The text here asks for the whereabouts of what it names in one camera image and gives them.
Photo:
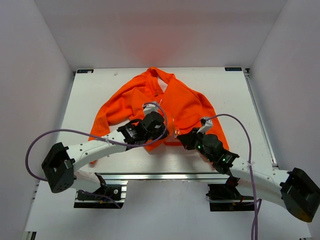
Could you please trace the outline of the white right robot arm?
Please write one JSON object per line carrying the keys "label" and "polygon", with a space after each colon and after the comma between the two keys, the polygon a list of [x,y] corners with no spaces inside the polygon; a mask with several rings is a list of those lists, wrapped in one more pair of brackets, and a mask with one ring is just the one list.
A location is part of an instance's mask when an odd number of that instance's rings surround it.
{"label": "white right robot arm", "polygon": [[226,150],[216,135],[202,133],[198,128],[177,138],[186,150],[198,151],[215,170],[233,180],[225,187],[229,198],[257,197],[285,208],[303,222],[313,221],[320,206],[320,188],[302,169],[287,171],[250,165]]}

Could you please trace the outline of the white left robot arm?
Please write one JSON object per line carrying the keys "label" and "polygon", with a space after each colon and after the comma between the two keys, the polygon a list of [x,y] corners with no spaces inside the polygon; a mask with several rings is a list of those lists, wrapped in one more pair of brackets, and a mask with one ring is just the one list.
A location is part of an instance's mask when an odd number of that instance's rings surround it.
{"label": "white left robot arm", "polygon": [[68,188],[87,191],[94,199],[105,196],[105,181],[97,173],[80,169],[104,157],[140,147],[148,141],[162,139],[166,134],[165,119],[156,112],[143,119],[132,120],[101,139],[71,146],[54,144],[41,164],[52,193]]}

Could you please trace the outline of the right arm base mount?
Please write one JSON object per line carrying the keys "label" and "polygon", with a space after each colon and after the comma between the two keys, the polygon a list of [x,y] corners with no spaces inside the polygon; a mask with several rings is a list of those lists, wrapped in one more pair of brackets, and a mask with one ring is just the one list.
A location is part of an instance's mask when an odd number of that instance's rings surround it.
{"label": "right arm base mount", "polygon": [[225,183],[208,184],[206,197],[210,212],[250,212],[254,211],[252,196],[241,195],[237,190],[239,178],[229,177]]}

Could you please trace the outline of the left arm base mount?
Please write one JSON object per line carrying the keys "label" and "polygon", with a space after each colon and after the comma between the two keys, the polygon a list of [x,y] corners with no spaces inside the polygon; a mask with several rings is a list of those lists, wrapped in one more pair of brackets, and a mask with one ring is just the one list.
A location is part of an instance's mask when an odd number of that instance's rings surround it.
{"label": "left arm base mount", "polygon": [[76,209],[121,209],[126,198],[127,185],[120,182],[106,182],[103,177],[94,174],[100,187],[93,192],[77,190],[73,207]]}

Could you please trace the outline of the orange jacket with pink lining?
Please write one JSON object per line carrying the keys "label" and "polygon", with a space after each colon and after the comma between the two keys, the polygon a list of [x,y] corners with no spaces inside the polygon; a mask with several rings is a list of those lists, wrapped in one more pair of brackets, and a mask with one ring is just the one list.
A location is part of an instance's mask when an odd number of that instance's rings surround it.
{"label": "orange jacket with pink lining", "polygon": [[141,119],[146,102],[160,104],[168,119],[170,135],[175,131],[187,134],[201,127],[201,118],[216,115],[202,93],[189,88],[173,73],[150,67],[124,84],[101,106],[90,133],[102,137],[110,133],[110,126],[126,119]]}

